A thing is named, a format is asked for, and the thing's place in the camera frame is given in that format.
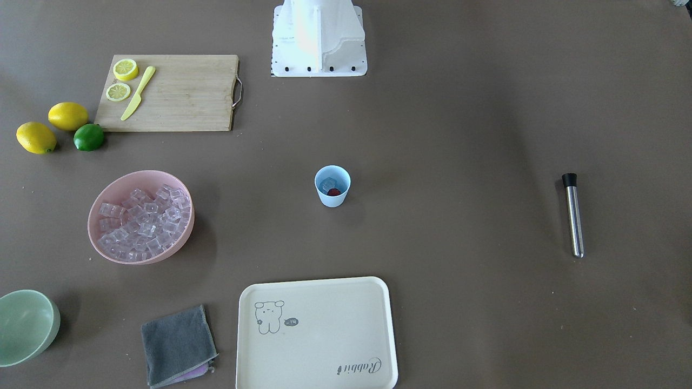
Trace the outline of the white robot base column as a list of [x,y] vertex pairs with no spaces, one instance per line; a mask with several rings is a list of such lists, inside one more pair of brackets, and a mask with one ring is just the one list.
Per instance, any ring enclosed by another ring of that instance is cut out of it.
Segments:
[[284,1],[274,8],[270,74],[356,77],[368,71],[362,9],[351,1]]

